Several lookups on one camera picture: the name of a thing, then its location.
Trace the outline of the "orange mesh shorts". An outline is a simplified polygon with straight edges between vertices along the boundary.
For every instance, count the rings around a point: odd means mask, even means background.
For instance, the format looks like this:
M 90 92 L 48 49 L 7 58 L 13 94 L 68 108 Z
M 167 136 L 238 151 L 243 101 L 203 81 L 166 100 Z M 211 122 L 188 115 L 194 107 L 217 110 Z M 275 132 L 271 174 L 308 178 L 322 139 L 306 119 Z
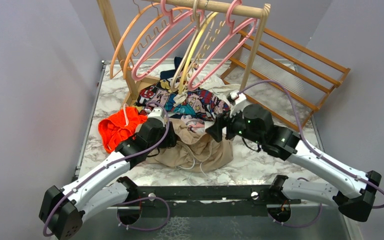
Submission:
M 118 112 L 98 123 L 98 132 L 105 151 L 110 154 L 115 148 L 136 133 L 136 128 L 145 123 L 148 117 L 139 114 L 134 106 L 126 103 Z

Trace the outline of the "beige shorts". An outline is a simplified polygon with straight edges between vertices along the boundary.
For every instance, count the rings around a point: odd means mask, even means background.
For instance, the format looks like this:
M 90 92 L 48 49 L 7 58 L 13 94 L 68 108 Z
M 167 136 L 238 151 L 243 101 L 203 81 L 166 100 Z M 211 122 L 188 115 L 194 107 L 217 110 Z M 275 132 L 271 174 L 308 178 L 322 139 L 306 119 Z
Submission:
M 161 164 L 168 168 L 180 167 L 198 173 L 214 171 L 234 159 L 230 140 L 215 141 L 208 133 L 195 133 L 180 119 L 171 118 L 174 133 L 178 136 L 176 145 L 171 148 L 152 151 L 157 156 L 148 157 L 149 164 Z

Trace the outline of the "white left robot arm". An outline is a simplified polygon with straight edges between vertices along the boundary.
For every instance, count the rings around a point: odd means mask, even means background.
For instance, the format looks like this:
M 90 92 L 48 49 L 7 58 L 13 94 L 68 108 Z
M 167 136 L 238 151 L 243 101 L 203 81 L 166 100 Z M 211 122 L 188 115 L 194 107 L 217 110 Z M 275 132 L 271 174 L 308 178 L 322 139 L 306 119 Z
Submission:
M 44 194 L 39 219 L 43 235 L 69 240 L 83 223 L 103 210 L 116 206 L 134 206 L 144 201 L 138 186 L 124 174 L 144 162 L 153 150 L 173 147 L 173 124 L 162 117 L 149 117 L 139 131 L 121 141 L 113 152 L 79 179 Z

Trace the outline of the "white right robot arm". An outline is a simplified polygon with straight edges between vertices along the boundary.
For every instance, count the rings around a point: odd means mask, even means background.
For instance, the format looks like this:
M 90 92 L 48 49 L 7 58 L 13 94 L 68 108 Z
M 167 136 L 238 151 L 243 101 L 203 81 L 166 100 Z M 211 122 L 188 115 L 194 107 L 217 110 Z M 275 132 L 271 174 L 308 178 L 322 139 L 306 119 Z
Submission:
M 382 176 L 374 170 L 353 169 L 324 154 L 297 132 L 275 125 L 271 113 L 260 105 L 248 105 L 234 116 L 230 112 L 221 113 L 205 131 L 216 142 L 236 136 L 254 142 L 258 151 L 299 165 L 326 181 L 307 182 L 277 175 L 268 190 L 272 202 L 308 200 L 337 207 L 352 220 L 368 220 Z

